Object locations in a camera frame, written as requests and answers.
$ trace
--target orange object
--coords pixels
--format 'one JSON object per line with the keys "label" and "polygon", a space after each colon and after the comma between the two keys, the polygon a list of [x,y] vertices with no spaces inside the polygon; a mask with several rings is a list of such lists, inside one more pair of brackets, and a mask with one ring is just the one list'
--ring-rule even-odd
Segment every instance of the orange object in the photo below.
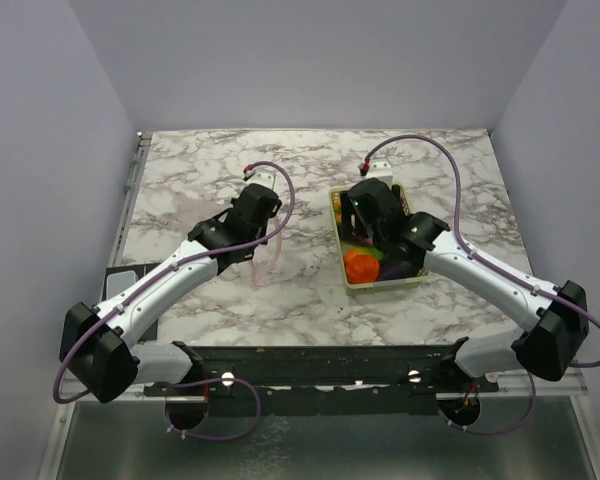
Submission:
{"label": "orange object", "polygon": [[345,272],[349,283],[372,283],[375,282],[380,275],[380,262],[371,255],[361,253],[354,254],[347,261],[345,255]]}
{"label": "orange object", "polygon": [[362,255],[362,252],[359,248],[354,248],[353,250],[349,250],[344,254],[342,260],[344,260],[344,264],[347,265],[351,260],[353,260],[358,255]]}

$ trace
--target metal panel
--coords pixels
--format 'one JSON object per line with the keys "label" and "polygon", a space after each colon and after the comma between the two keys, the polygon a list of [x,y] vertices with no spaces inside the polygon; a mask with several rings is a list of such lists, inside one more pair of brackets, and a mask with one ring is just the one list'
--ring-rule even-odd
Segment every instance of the metal panel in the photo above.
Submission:
{"label": "metal panel", "polygon": [[[485,402],[481,428],[514,422],[526,399]],[[499,437],[451,430],[438,417],[268,417],[251,436],[213,443],[166,434],[162,402],[80,402],[60,479],[593,479],[568,397],[541,398],[532,421]],[[205,433],[250,419],[211,419]]]}

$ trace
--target gray wall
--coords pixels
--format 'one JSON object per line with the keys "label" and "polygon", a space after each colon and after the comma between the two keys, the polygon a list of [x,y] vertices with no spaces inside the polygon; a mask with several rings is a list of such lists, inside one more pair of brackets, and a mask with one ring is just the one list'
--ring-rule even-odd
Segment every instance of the gray wall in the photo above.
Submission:
{"label": "gray wall", "polygon": [[565,0],[70,0],[138,129],[489,127]]}
{"label": "gray wall", "polygon": [[135,141],[66,1],[0,1],[0,479],[39,468],[64,312],[94,299]]}
{"label": "gray wall", "polygon": [[[600,318],[600,0],[567,3],[493,141],[535,271],[584,285]],[[586,379],[600,429],[600,369]]]}

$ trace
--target white marble countertop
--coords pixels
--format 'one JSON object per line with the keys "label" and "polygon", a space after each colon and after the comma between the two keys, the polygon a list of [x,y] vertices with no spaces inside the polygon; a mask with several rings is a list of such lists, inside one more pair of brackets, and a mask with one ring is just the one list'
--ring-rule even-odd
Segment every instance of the white marble countertop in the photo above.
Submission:
{"label": "white marble countertop", "polygon": [[[200,220],[218,213],[242,189],[242,169],[257,160],[291,175],[297,204],[283,231],[275,269],[252,289],[245,264],[187,295],[160,319],[158,341],[198,345],[440,344],[513,326],[460,285],[432,275],[411,291],[345,294],[328,192],[359,180],[364,154],[404,131],[235,130],[160,132],[153,136],[123,262],[162,261]],[[464,236],[530,272],[496,159],[484,130],[420,131],[446,145],[463,181]],[[417,141],[385,147],[413,211],[451,224],[451,168]],[[288,201],[286,189],[281,192]],[[273,243],[256,250],[263,265]]]}

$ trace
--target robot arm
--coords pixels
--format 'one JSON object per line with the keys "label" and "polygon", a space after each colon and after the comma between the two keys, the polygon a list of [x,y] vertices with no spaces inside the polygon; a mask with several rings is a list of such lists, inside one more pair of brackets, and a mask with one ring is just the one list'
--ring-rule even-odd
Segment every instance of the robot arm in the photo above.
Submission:
{"label": "robot arm", "polygon": [[[588,321],[535,292],[556,291],[558,296],[586,309],[585,292],[580,286],[567,282],[559,288],[472,245],[467,253],[446,223],[423,212],[406,215],[388,183],[379,178],[356,184],[347,192],[345,201],[351,202],[355,221],[361,222],[376,248],[465,286],[517,324],[503,334],[458,340],[442,361],[446,375],[477,378],[489,372],[524,368],[546,380],[562,378],[588,334]],[[476,254],[506,275],[477,262]],[[514,278],[534,285],[535,291],[522,289]]]}
{"label": "robot arm", "polygon": [[[113,400],[133,384],[180,382],[197,368],[195,352],[181,342],[137,342],[151,323],[184,295],[230,265],[253,258],[255,243],[250,248],[231,247],[264,237],[267,223],[281,202],[273,190],[273,172],[258,169],[251,173],[232,207],[197,224],[173,254],[148,275],[92,309],[78,303],[67,313],[61,361],[88,329],[102,323],[68,364],[100,402]],[[211,250],[215,253],[205,256]]]}

